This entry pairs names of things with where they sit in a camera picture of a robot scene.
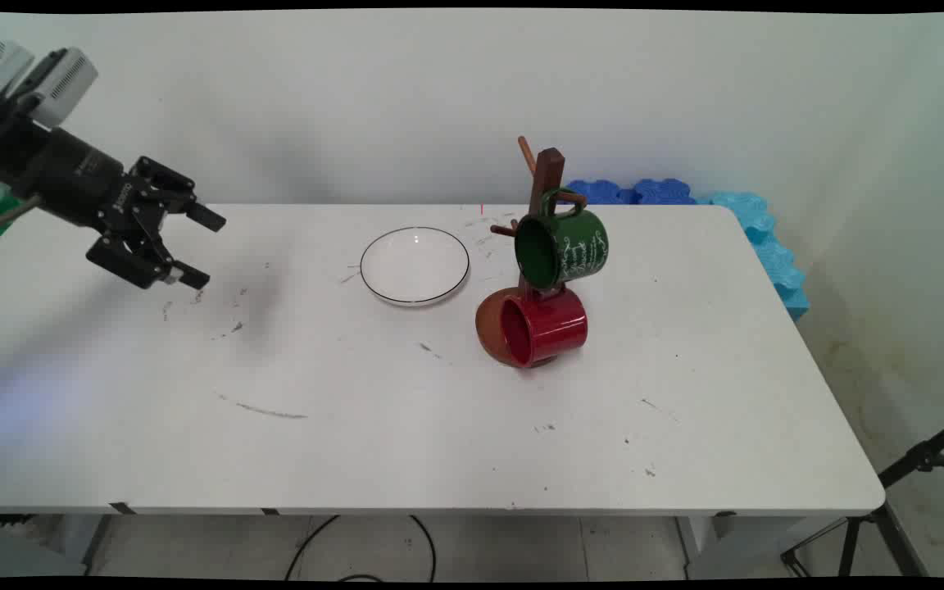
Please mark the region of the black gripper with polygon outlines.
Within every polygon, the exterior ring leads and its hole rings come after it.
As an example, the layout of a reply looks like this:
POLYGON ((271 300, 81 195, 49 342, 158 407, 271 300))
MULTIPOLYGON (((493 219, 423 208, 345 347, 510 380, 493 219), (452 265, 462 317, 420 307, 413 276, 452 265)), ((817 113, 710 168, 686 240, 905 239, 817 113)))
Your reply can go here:
POLYGON ((37 199, 53 216, 101 233, 87 261, 136 287, 181 283, 202 290, 209 284, 209 274, 169 251, 162 225, 168 214, 187 216, 218 232, 226 219, 198 201, 193 179, 153 158, 140 157, 127 173, 63 128, 46 129, 25 113, 11 113, 0 116, 0 182, 16 198, 37 199), (132 216, 132 209, 143 216, 132 216))

